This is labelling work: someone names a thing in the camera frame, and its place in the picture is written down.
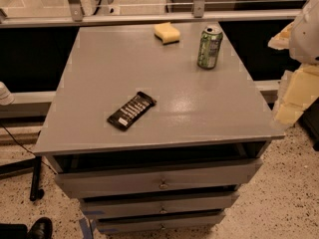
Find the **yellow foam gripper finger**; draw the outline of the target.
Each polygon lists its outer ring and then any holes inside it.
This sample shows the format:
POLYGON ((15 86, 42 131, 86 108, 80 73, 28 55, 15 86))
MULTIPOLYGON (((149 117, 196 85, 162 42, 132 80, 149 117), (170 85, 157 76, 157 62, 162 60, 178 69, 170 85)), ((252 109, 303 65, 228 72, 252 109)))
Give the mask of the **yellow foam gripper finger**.
POLYGON ((289 50, 291 48, 291 33, 293 23, 289 23, 268 42, 268 47, 275 50, 289 50))
POLYGON ((292 126, 318 98, 319 66, 302 64, 294 72, 285 71, 273 108, 274 119, 292 126))

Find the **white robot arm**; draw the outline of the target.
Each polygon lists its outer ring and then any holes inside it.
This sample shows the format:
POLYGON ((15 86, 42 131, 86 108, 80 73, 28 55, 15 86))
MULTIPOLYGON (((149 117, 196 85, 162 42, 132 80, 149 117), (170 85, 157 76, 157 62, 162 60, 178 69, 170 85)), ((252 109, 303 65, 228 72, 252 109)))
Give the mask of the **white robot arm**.
POLYGON ((308 0, 295 20, 272 37, 268 46, 289 51, 300 63, 281 78, 274 119, 283 127, 294 125, 319 98, 319 0, 308 0))

